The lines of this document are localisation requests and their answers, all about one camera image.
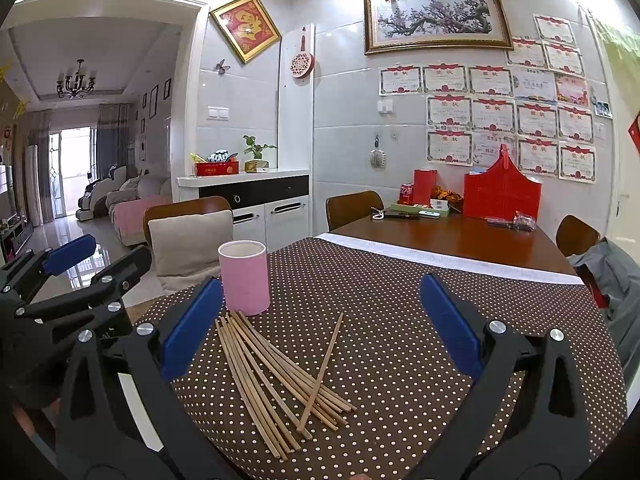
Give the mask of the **pink cylindrical utensil cup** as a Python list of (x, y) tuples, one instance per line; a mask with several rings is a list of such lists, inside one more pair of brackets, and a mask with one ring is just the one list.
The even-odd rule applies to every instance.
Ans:
[(257, 240), (232, 240), (218, 248), (224, 301), (247, 316), (270, 307), (267, 248)]

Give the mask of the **crossing wooden chopstick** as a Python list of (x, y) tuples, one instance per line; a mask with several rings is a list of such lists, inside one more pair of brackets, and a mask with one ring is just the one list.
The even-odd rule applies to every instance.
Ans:
[(320, 388), (322, 386), (322, 382), (323, 382), (323, 377), (326, 374), (326, 369), (329, 366), (329, 362), (333, 353), (333, 349), (335, 347), (335, 344), (337, 342), (337, 337), (338, 334), (340, 333), (340, 328), (343, 322), (343, 318), (344, 318), (344, 314), (341, 313), (338, 318), (337, 318), (337, 322), (335, 324), (333, 333), (332, 333), (332, 337), (330, 339), (328, 348), (326, 349), (326, 354), (324, 355), (324, 358), (322, 360), (322, 363), (320, 365), (319, 371), (318, 371), (318, 375), (316, 377), (316, 379), (314, 380), (314, 383), (312, 384), (310, 393), (309, 393), (309, 398), (305, 404), (305, 408), (303, 411), (303, 415), (302, 417), (299, 419), (299, 423), (296, 427), (296, 430), (301, 434), (305, 429), (306, 429), (306, 422), (307, 419), (311, 413), (312, 408), (314, 407), (314, 404), (316, 403), (317, 400), (317, 396), (319, 394)]

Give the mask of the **white massage chair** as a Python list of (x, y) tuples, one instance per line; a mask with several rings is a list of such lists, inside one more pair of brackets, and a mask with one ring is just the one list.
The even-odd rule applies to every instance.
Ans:
[(126, 166), (111, 166), (105, 178), (90, 183), (86, 187), (85, 194), (78, 200), (76, 219), (84, 222), (104, 217), (107, 214), (107, 195), (118, 191), (125, 183), (126, 177)]

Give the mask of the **pink covered sofa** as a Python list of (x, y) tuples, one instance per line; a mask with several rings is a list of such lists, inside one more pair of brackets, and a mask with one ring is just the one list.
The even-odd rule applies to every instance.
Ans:
[(124, 246), (131, 247), (145, 242), (145, 211), (171, 202), (171, 180), (144, 174), (128, 179), (119, 190), (109, 192), (105, 205), (116, 236)]

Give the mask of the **wooden chair with cushion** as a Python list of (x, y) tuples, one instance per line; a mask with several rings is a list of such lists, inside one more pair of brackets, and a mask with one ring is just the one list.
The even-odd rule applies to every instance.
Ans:
[(152, 246), (152, 238), (149, 223), (152, 220), (190, 216), (190, 214), (210, 214), (223, 210), (230, 210), (231, 206), (223, 197), (212, 196), (198, 198), (197, 200), (185, 200), (171, 204), (153, 206), (147, 209), (143, 216), (143, 234), (149, 246)]

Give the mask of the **red gift box on cabinet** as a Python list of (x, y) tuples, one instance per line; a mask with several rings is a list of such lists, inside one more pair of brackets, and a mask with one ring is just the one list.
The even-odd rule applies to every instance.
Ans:
[(237, 160), (226, 160), (225, 162), (197, 162), (195, 164), (195, 175), (197, 177), (220, 177), (238, 173), (239, 162)]

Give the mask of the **white black sideboard cabinet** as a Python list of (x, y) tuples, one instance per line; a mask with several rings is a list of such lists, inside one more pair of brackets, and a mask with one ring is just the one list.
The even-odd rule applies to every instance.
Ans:
[(233, 214), (238, 240), (259, 240), (270, 252), (311, 234), (311, 180), (303, 169), (273, 169), (261, 174), (178, 177), (176, 202), (220, 196)]

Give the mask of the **plastic snack bag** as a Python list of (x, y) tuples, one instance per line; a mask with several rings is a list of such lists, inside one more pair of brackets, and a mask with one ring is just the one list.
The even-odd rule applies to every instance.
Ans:
[(514, 214), (514, 218), (511, 222), (513, 229), (523, 232), (534, 232), (537, 229), (536, 219), (529, 214), (517, 211)]

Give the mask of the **small potted green plant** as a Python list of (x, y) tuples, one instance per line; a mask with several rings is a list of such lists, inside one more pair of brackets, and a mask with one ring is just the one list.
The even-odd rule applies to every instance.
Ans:
[(248, 174), (267, 172), (270, 165), (265, 160), (265, 151), (275, 150), (277, 147), (272, 144), (260, 144), (256, 141), (256, 136), (243, 136), (245, 141), (244, 154), (247, 160), (244, 162), (244, 171)]

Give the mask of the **red paper gift bag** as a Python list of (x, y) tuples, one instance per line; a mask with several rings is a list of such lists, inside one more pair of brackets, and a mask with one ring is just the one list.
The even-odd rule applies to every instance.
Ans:
[(477, 219), (512, 221), (517, 214), (538, 220), (541, 184), (522, 174), (506, 144), (484, 172), (469, 172), (463, 180), (462, 214)]

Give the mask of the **green tray on table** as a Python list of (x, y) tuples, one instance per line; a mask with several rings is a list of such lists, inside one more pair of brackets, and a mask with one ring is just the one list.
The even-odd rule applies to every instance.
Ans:
[(421, 205), (407, 205), (400, 203), (392, 203), (385, 209), (386, 216), (407, 217), (407, 218), (447, 218), (449, 210), (440, 210), (424, 207)]

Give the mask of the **brown wooden chair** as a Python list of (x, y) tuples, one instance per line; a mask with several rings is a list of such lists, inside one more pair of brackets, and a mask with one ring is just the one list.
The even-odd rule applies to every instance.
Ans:
[(332, 196), (326, 200), (326, 222), (333, 231), (383, 209), (382, 198), (374, 191)]

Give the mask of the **red soda can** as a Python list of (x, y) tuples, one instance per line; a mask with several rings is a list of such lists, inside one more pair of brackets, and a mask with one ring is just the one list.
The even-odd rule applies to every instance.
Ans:
[(400, 186), (398, 203), (400, 203), (401, 205), (413, 204), (413, 184), (412, 183), (404, 183)]

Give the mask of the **white wall switch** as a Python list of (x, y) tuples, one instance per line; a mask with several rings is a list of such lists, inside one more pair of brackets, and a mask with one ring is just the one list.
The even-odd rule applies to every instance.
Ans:
[(230, 110), (228, 107), (209, 106), (207, 107), (207, 119), (208, 120), (221, 120), (222, 122), (228, 122), (230, 118)]

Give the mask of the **hanging silver wall ornament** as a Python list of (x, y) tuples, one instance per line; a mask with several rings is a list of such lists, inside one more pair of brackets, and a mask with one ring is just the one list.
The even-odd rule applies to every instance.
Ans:
[(370, 153), (370, 165), (374, 169), (384, 169), (386, 166), (386, 154), (380, 148), (380, 136), (377, 134), (373, 141), (373, 150)]

